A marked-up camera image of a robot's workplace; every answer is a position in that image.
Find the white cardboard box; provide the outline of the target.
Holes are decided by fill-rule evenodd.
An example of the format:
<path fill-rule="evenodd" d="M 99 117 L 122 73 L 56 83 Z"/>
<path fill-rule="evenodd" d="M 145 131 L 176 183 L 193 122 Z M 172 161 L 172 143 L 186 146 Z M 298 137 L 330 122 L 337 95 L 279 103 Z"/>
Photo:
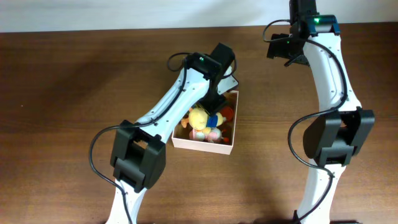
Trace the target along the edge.
<path fill-rule="evenodd" d="M 193 131 L 189 124 L 186 128 L 178 124 L 172 133 L 174 147 L 217 154 L 231 154 L 234 145 L 239 91 L 231 91 L 224 95 L 228 105 L 221 110 L 221 114 L 227 117 L 227 122 L 213 128 L 210 134 L 200 134 Z"/>

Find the yellow plush duck toy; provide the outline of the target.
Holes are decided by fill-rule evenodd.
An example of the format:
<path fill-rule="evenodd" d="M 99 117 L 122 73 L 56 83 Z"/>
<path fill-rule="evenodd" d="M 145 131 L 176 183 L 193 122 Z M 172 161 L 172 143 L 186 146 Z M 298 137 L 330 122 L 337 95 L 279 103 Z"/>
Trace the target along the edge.
<path fill-rule="evenodd" d="M 203 108 L 190 108 L 188 118 L 183 118 L 180 123 L 184 128 L 189 124 L 195 131 L 209 134 L 225 121 L 226 118 L 221 113 L 210 116 Z"/>

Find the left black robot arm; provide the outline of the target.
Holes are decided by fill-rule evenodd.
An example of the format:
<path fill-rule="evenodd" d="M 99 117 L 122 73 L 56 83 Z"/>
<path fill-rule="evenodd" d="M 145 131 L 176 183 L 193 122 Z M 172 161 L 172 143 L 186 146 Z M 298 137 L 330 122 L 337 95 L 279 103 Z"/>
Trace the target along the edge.
<path fill-rule="evenodd" d="M 226 122 L 224 93 L 238 85 L 231 48 L 219 43 L 211 54 L 187 53 L 170 90 L 143 117 L 124 120 L 116 131 L 110 164 L 116 191 L 108 223 L 135 223 L 146 190 L 162 175 L 166 143 L 178 124 L 207 133 Z"/>

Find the orange round cage ball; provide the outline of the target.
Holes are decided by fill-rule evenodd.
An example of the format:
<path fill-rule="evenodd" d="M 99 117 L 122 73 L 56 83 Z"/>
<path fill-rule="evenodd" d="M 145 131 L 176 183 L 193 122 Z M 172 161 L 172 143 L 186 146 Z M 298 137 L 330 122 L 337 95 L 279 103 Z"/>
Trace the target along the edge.
<path fill-rule="evenodd" d="M 220 113 L 223 117 L 226 118 L 226 121 L 232 121 L 234 119 L 234 109 L 230 106 L 225 106 L 223 109 L 220 110 Z"/>

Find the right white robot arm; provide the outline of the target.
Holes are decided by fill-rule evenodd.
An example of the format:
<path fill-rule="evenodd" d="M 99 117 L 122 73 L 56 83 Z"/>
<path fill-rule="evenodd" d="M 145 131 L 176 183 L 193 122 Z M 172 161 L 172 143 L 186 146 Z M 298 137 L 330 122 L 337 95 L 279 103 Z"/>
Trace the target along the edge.
<path fill-rule="evenodd" d="M 290 0 L 289 34 L 273 34 L 268 58 L 285 58 L 311 68 L 319 110 L 296 120 L 287 142 L 301 122 L 313 119 L 303 133 L 305 161 L 290 148 L 296 159 L 308 167 L 303 199 L 294 211 L 292 223 L 330 223 L 330 210 L 338 181 L 362 148 L 371 132 L 373 110 L 363 109 L 354 94 L 341 53 L 341 31 L 334 15 L 321 15 L 315 1 Z"/>

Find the white duck pink hat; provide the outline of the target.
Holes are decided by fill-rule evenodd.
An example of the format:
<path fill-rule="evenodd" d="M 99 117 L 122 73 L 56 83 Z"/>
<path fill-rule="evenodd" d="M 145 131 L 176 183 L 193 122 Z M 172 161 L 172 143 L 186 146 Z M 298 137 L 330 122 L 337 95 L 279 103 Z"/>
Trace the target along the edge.
<path fill-rule="evenodd" d="M 218 128 L 211 128 L 211 131 L 208 134 L 204 132 L 196 131 L 195 129 L 191 130 L 189 133 L 189 139 L 192 141 L 206 141 L 210 143 L 229 143 L 229 138 L 223 137 L 223 133 L 225 130 L 220 130 Z"/>

